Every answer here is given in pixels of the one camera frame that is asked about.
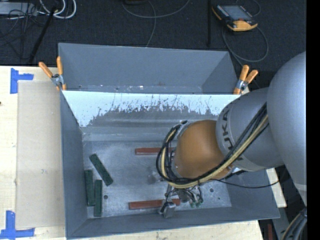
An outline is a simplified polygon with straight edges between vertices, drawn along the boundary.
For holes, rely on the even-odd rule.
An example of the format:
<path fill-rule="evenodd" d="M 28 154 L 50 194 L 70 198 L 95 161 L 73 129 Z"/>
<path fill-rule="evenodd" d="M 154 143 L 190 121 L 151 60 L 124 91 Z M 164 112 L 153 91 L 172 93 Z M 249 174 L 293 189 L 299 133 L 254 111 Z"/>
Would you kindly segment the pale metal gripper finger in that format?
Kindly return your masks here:
<path fill-rule="evenodd" d="M 172 218 L 175 213 L 176 206 L 177 205 L 173 201 L 164 200 L 160 208 L 157 210 L 157 213 L 165 219 Z"/>
<path fill-rule="evenodd" d="M 147 183 L 148 184 L 157 184 L 162 181 L 162 177 L 159 175 L 156 168 L 148 168 L 148 174 L 147 174 Z"/>

